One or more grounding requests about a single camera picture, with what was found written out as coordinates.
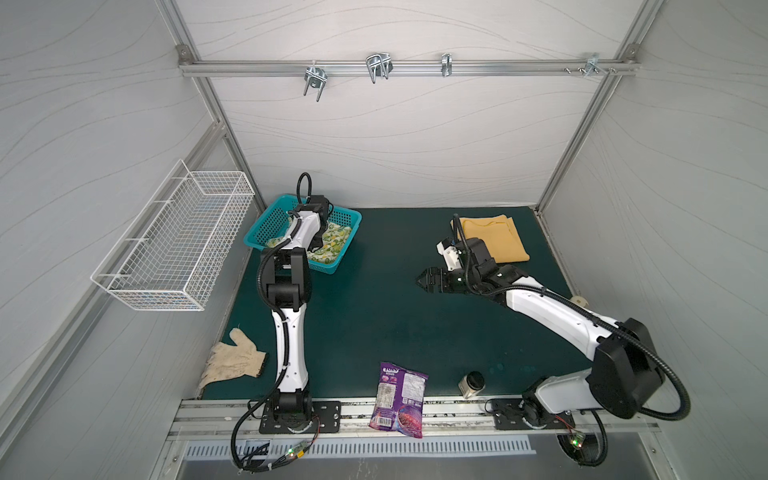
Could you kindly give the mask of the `teal plastic basket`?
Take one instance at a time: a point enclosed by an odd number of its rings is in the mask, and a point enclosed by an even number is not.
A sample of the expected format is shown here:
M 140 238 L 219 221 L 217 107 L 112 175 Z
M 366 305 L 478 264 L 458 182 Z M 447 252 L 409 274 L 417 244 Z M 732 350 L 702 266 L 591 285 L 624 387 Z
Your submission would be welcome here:
M 244 243 L 257 250 L 264 250 L 265 248 L 272 248 L 277 245 L 288 232 L 292 222 L 292 217 L 289 212 L 297 205 L 298 201 L 294 195 L 285 194 L 280 196 L 251 227 L 245 236 Z M 343 256 L 346 254 L 359 229 L 362 222 L 362 214 L 355 210 L 335 207 L 330 213 L 329 223 L 330 222 L 341 226 L 349 226 L 351 228 L 351 235 L 343 248 L 341 255 L 334 263 L 324 265 L 308 260 L 312 270 L 325 274 L 333 274 L 337 270 Z

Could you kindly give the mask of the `aluminium cross bar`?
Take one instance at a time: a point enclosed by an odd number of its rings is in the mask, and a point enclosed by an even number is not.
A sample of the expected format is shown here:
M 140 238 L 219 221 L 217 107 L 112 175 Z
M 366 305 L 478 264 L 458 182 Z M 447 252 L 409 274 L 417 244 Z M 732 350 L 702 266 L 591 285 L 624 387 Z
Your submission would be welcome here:
M 518 76 L 570 76 L 564 67 L 578 68 L 586 59 L 576 60 L 461 60 L 453 57 L 453 77 L 518 77 Z M 634 75 L 641 64 L 634 61 L 600 59 L 604 67 L 614 67 L 618 76 Z M 429 60 L 392 60 L 390 77 L 442 77 L 441 58 Z M 316 61 L 197 61 L 179 66 L 185 77 L 233 78 L 275 77 L 301 78 L 308 67 L 324 69 L 329 78 L 367 77 L 363 60 Z

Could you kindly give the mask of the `green table mat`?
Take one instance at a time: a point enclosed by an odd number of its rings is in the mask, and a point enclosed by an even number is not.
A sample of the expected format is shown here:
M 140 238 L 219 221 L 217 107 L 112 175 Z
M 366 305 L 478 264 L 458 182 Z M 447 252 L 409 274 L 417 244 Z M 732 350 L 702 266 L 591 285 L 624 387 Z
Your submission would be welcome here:
M 314 397 L 371 397 L 384 362 L 426 374 L 430 396 L 456 394 L 472 371 L 485 377 L 487 394 L 505 395 L 588 367 L 579 350 L 524 315 L 417 285 L 426 268 L 442 264 L 436 246 L 455 214 L 366 209 L 338 269 L 313 274 L 304 343 Z

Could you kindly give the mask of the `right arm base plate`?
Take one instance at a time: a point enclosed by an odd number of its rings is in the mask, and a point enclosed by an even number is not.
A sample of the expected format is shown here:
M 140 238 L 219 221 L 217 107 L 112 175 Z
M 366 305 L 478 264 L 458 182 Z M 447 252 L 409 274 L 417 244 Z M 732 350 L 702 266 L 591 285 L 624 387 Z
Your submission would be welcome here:
M 484 405 L 496 430 L 571 430 L 575 427 L 570 414 L 548 412 L 535 400 L 524 398 L 492 398 Z

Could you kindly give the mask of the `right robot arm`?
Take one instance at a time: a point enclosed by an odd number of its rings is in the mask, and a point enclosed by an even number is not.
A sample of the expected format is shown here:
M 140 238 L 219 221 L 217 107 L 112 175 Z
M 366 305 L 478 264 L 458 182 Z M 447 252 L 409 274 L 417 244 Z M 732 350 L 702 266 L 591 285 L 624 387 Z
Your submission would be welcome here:
M 423 290 L 493 301 L 558 334 L 591 363 L 588 369 L 542 378 L 529 387 L 518 407 L 527 425 L 542 429 L 556 415 L 581 410 L 663 421 L 681 421 L 690 414 L 685 385 L 658 355 L 642 322 L 617 321 L 580 306 L 518 267 L 497 263 L 485 242 L 468 237 L 457 218 L 451 227 L 451 236 L 437 246 L 444 266 L 429 267 L 416 279 Z

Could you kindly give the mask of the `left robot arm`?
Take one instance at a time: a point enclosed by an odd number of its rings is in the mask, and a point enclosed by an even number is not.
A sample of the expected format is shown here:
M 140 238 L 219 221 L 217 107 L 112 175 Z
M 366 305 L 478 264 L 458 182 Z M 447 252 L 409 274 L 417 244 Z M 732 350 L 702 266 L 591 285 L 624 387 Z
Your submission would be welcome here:
M 313 192 L 311 175 L 300 174 L 295 196 L 297 205 L 289 211 L 291 222 L 281 241 L 261 255 L 257 271 L 258 294 L 270 309 L 277 334 L 278 373 L 270 391 L 248 406 L 235 424 L 230 437 L 230 454 L 237 470 L 261 473 L 287 465 L 295 456 L 269 464 L 256 458 L 261 447 L 239 454 L 237 436 L 246 419 L 265 406 L 272 419 L 285 427 L 312 427 L 314 415 L 305 363 L 304 319 L 312 295 L 308 254 L 323 247 L 332 211 L 331 202 Z

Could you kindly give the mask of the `small white bottle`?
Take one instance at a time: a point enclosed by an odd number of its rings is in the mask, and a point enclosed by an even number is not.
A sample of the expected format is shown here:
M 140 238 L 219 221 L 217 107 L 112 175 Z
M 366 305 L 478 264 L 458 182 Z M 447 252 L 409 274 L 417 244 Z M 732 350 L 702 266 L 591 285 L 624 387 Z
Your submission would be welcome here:
M 573 296 L 570 299 L 570 301 L 573 304 L 578 305 L 581 308 L 584 308 L 584 309 L 588 309 L 589 308 L 589 302 L 584 297 L 582 297 L 582 296 L 579 296 L 579 295 Z

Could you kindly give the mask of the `metal u-bolt clamp middle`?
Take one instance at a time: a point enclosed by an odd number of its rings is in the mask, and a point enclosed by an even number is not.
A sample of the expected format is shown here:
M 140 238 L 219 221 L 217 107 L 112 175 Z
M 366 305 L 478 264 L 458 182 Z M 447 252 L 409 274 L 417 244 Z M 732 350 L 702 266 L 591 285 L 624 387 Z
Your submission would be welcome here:
M 393 70 L 391 55 L 386 52 L 369 55 L 365 59 L 365 65 L 373 84 L 375 84 L 379 78 L 388 80 Z

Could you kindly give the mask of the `purple snack bag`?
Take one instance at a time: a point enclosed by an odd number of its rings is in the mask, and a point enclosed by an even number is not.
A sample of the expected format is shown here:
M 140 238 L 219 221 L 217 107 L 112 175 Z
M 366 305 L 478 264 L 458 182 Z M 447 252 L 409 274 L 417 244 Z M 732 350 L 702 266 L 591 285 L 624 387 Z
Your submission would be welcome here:
M 421 439 L 427 381 L 424 373 L 381 362 L 369 427 Z

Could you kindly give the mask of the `yellow skirt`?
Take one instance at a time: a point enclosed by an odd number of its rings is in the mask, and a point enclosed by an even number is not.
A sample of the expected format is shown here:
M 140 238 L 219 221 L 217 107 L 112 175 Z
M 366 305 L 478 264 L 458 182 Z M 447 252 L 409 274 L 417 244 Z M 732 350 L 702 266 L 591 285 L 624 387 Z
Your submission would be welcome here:
M 460 217 L 457 221 L 452 219 L 451 228 L 456 243 L 462 245 L 458 224 L 462 227 L 464 238 L 467 241 L 471 238 L 482 240 L 497 263 L 520 263 L 530 260 L 512 218 L 498 215 L 485 218 Z

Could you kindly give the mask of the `metal u-bolt clamp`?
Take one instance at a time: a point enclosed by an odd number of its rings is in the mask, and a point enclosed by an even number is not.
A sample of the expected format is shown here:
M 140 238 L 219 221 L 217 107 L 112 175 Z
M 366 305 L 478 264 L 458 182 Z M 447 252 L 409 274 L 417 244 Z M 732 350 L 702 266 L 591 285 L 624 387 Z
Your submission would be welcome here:
M 388 80 L 393 70 L 391 55 L 386 52 L 369 55 L 365 59 L 365 65 L 373 84 L 375 84 L 379 78 Z
M 315 101 L 319 102 L 328 81 L 326 71 L 316 65 L 310 66 L 305 71 L 304 81 L 303 95 L 307 96 L 310 90 L 315 90 Z

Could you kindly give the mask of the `metal u-bolt clamp left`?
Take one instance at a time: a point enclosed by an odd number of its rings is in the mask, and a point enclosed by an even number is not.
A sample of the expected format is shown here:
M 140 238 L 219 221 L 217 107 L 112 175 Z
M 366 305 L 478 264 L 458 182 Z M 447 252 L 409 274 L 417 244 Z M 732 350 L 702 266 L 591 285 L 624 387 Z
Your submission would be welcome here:
M 304 81 L 303 95 L 307 96 L 310 90 L 315 90 L 315 101 L 319 102 L 328 81 L 326 71 L 316 65 L 310 66 L 305 71 Z

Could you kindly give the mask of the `green floral skirt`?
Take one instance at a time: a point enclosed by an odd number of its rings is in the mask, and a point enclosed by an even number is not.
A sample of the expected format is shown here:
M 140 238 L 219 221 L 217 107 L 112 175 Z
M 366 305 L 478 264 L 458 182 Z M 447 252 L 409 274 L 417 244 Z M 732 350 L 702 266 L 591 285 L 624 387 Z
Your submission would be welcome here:
M 314 250 L 306 250 L 309 261 L 330 265 L 341 255 L 343 248 L 351 235 L 349 226 L 341 226 L 330 222 L 322 234 L 322 245 Z

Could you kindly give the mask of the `beige work glove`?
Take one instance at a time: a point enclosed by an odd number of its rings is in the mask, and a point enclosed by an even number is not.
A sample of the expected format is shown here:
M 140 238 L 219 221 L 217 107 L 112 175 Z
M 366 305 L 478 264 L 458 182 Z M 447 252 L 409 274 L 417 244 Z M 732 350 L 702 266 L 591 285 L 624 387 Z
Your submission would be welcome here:
M 233 328 L 229 338 L 232 345 L 218 342 L 212 347 L 198 384 L 200 390 L 244 376 L 258 378 L 263 372 L 267 353 L 260 351 L 240 328 Z

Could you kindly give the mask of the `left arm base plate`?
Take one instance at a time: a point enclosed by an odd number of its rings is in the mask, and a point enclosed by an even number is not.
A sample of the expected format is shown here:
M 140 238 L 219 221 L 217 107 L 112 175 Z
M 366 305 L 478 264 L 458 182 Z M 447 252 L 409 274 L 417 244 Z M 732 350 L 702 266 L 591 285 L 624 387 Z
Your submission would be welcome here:
M 338 433 L 341 423 L 339 401 L 312 401 L 308 408 L 299 411 L 276 410 L 271 403 L 264 405 L 259 415 L 259 433 L 267 434 L 310 434 Z

